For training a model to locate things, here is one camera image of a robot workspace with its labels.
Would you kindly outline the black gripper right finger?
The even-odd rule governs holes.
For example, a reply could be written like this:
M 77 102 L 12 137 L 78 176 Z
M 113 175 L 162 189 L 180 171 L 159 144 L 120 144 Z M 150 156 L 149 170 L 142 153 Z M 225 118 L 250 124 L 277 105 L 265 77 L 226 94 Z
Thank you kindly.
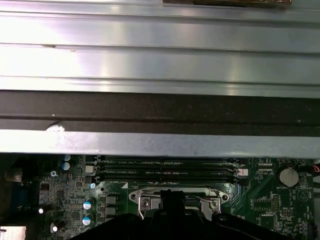
M 211 220 L 191 210 L 186 213 L 185 194 L 172 192 L 173 240 L 288 240 L 289 237 L 227 213 Z

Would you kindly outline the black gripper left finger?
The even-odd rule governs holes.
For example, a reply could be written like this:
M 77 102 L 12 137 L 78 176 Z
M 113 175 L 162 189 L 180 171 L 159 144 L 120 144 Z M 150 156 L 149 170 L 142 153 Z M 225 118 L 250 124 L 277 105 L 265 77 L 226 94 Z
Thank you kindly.
M 133 213 L 119 215 L 86 230 L 73 240 L 171 240 L 173 238 L 173 192 L 162 191 L 160 208 L 143 219 Z

